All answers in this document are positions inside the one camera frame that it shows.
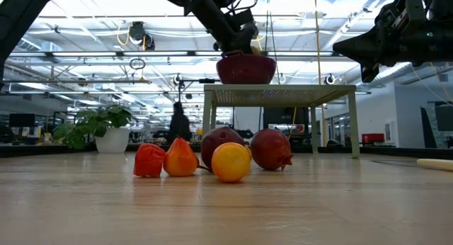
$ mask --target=desk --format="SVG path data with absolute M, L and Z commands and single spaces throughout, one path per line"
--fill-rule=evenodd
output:
M 352 157 L 360 155 L 355 86 L 319 85 L 205 85 L 203 134 L 215 128 L 217 107 L 308 107 L 316 120 L 316 107 L 348 96 Z M 313 153 L 318 152 L 318 128 L 311 122 Z

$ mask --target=wooden table surface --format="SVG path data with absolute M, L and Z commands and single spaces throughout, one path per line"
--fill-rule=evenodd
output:
M 0 244 L 453 244 L 453 173 L 300 154 L 243 183 L 135 178 L 133 154 L 0 159 Z

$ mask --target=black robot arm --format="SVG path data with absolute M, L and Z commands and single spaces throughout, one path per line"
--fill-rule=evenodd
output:
M 204 25 L 207 32 L 216 40 L 215 50 L 230 52 L 241 50 L 251 54 L 251 40 L 258 34 L 251 7 L 236 14 L 233 9 L 223 13 L 221 8 L 229 8 L 237 0 L 167 0 L 184 8 L 184 16 L 189 13 Z
M 333 51 L 360 63 L 363 82 L 378 75 L 380 64 L 453 61 L 453 0 L 394 0 L 374 24 L 333 45 Z

